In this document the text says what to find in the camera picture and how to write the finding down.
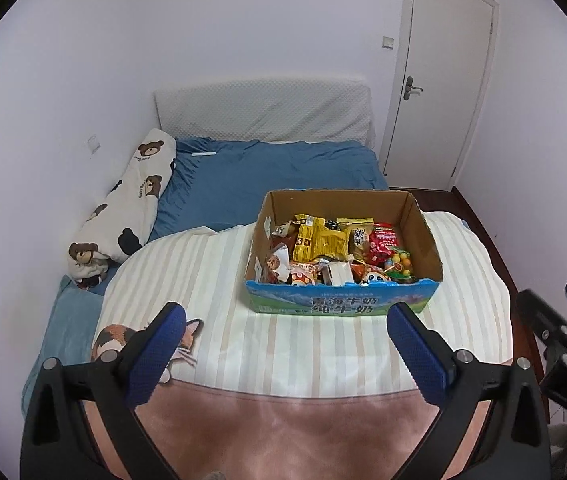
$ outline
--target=white door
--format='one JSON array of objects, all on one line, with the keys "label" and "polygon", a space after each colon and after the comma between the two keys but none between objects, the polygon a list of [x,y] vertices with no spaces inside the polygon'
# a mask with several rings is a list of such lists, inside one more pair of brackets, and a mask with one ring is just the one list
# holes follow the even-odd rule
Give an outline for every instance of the white door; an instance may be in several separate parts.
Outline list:
[{"label": "white door", "polygon": [[[479,98],[492,16],[483,0],[413,0],[388,186],[449,188]],[[423,91],[405,93],[410,77]]]}]

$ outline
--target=calico cat illustration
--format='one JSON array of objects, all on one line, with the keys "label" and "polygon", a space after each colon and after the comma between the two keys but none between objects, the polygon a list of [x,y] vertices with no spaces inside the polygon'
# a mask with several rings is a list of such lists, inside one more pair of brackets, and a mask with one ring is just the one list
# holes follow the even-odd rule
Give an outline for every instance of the calico cat illustration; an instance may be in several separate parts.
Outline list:
[{"label": "calico cat illustration", "polygon": [[[203,321],[201,319],[191,319],[188,321],[185,326],[185,333],[181,338],[181,342],[174,351],[172,358],[159,379],[160,383],[165,384],[172,378],[172,375],[170,374],[170,367],[172,363],[178,359],[182,359],[190,366],[195,366],[197,364],[197,360],[192,356],[192,346],[194,345],[194,337],[197,335],[201,327],[203,327]],[[96,342],[92,348],[92,361],[95,361],[99,355],[106,350],[112,349],[120,352],[135,333],[137,333],[136,330],[127,326],[116,324],[108,325],[96,338]]]}]

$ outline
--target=blanket with bear print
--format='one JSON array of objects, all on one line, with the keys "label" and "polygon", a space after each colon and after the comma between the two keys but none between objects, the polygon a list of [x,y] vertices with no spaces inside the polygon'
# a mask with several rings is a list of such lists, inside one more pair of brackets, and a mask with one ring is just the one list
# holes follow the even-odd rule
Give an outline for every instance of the blanket with bear print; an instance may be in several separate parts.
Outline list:
[{"label": "blanket with bear print", "polygon": [[98,285],[110,261],[123,263],[148,241],[175,156],[176,141],[157,128],[139,145],[114,189],[72,238],[68,264],[79,286]]}]

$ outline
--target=door frame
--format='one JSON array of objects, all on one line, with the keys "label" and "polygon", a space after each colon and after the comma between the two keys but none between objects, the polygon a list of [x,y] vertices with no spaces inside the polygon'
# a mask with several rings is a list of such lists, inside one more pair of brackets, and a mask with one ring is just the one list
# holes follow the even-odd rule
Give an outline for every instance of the door frame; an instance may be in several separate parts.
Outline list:
[{"label": "door frame", "polygon": [[[484,67],[483,77],[481,78],[481,86],[479,87],[479,97],[475,104],[475,109],[472,114],[472,120],[466,138],[463,141],[459,158],[454,171],[452,172],[447,189],[451,190],[455,185],[456,179],[463,168],[468,148],[474,136],[475,127],[479,119],[479,113],[483,105],[484,96],[486,95],[487,83],[490,77],[490,69],[492,68],[493,57],[495,54],[495,45],[497,43],[497,30],[499,28],[499,4],[494,0],[482,0],[492,7],[492,29],[490,33],[490,40],[488,43],[486,65]],[[403,94],[404,81],[406,79],[407,55],[410,43],[410,33],[412,29],[412,13],[413,13],[413,0],[403,0],[401,9],[401,26],[399,29],[399,47],[397,49],[397,64],[395,67],[395,76],[392,84],[392,94],[390,98],[390,107],[388,108],[388,119],[383,136],[383,143],[379,151],[379,169],[383,176],[387,175],[386,166],[390,156],[390,147],[392,139],[395,134],[395,127],[397,125],[397,117],[399,115],[399,105],[401,104],[401,95]]]}]

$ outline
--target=blue milk carton box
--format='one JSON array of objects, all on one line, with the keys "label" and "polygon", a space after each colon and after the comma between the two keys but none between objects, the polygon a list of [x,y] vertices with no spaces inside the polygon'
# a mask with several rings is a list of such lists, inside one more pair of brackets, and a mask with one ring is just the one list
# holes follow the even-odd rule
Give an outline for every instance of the blue milk carton box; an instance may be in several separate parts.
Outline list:
[{"label": "blue milk carton box", "polygon": [[[326,219],[374,218],[395,228],[410,253],[416,283],[377,282],[343,286],[261,283],[275,226],[307,214]],[[404,301],[421,312],[441,283],[443,270],[435,239],[415,198],[407,191],[307,189],[270,191],[254,229],[246,268],[252,308],[268,314],[302,316],[380,316]]]}]

